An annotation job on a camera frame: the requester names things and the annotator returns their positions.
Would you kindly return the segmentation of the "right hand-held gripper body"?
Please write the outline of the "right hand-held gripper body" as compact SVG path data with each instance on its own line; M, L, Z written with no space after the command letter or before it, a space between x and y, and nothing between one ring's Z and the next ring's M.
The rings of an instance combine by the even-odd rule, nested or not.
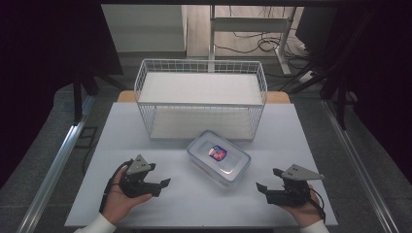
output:
M322 180L325 176L293 164L281 178L283 190L268 190L265 195L269 204L288 207L303 206L310 198L308 181Z

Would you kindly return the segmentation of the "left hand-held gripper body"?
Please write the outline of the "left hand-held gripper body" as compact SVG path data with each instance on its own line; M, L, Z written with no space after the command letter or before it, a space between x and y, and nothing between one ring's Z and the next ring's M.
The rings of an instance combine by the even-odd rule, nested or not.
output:
M149 164L141 154L128 162L127 169L120 179L120 188L126 196L130 198L145 194L151 194L153 197L159 196L161 185L145 182L146 176L150 173Z

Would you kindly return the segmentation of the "person's right hand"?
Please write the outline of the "person's right hand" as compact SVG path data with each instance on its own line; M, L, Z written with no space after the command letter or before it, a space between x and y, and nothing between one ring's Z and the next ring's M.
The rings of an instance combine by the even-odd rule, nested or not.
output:
M282 209L292 215L300 228L308 227L323 219L317 208L310 202L300 207L282 206Z

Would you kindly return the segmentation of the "person's left hand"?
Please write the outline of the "person's left hand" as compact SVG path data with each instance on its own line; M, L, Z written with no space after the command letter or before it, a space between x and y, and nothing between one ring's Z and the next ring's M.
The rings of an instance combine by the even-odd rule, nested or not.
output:
M119 186L121 176L125 171L126 167L122 167L116 173L113 182L110 185L106 203L102 211L102 216L113 225L117 225L134 207L147 202L152 198L151 194L145 194L135 198L126 196Z

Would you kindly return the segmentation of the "clear plastic lidded food container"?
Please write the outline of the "clear plastic lidded food container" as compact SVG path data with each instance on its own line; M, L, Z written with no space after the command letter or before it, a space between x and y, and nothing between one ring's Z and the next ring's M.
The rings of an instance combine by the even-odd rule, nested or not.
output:
M206 130L187 147L191 161L225 187L235 186L252 158L213 131Z

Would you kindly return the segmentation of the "wooden board under table top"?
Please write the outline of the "wooden board under table top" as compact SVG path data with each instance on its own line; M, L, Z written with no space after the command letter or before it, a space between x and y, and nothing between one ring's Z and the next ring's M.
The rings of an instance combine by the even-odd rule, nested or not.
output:
M134 103L134 91L125 90L122 91L118 97L118 101L122 103ZM291 100L289 95L283 91L268 91L266 102L268 104L290 104Z

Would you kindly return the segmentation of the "black metal stand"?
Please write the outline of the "black metal stand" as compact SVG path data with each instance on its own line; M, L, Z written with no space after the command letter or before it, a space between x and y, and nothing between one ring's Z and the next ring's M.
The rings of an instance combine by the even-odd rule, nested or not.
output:
M74 124L78 125L83 117L82 81L80 73L76 71L73 77L74 96Z
M345 104L346 104L346 79L342 77L339 81L337 89L337 109L336 119L342 130L346 129L345 126Z

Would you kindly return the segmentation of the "white power strip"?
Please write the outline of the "white power strip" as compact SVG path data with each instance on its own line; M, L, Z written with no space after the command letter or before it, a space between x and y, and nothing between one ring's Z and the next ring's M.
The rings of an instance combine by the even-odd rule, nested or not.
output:
M316 75L315 72L313 71L308 71L306 74L304 74L298 81L300 83L306 83L307 81L311 80L314 76Z

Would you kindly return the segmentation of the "dark curtain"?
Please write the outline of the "dark curtain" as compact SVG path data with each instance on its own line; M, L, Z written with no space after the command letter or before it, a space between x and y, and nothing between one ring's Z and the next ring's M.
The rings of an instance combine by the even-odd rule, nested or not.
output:
M412 183L412 0L377 2L343 73L360 120Z
M99 0L0 0L0 188L46 122L54 95L122 68Z

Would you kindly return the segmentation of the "white cabinet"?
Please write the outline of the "white cabinet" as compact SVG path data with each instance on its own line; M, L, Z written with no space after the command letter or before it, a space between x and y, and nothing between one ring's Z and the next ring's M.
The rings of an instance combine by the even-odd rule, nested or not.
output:
M117 52L187 50L186 5L102 4Z

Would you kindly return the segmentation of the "black floor bracket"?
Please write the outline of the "black floor bracket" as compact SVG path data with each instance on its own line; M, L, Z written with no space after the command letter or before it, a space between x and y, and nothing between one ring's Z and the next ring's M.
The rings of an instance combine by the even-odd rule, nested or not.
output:
M76 149L90 149L94 143L97 126L84 127L75 145Z

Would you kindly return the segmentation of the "aluminium rail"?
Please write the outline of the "aluminium rail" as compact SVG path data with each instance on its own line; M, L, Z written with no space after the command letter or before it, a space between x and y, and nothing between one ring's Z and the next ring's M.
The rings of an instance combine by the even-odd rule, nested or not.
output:
M342 144L342 147L344 148L344 151L346 152L358 179L360 180L360 184L365 192L365 195L367 196L383 230L385 233L400 233L387 203L369 176L347 131L342 128L336 119L336 111L333 109L333 106L325 100L322 100L321 103L327 112L331 125L340 143Z
M69 156L86 124L95 98L87 96L82 105L80 121L69 128L49 171L46 173L34 199L22 219L16 233L33 233L63 172Z

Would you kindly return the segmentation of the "white desk frame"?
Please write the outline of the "white desk frame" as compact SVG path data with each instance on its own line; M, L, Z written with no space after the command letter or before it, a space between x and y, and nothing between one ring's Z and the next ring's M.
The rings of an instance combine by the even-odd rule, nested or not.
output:
M285 76L292 74L285 58L285 47L290 35L297 7L292 7L285 17L280 18L258 18L258 17L216 17L216 6L210 6L210 42L208 59L215 59L215 33L216 32L260 32L280 33L279 45L275 53L282 72Z

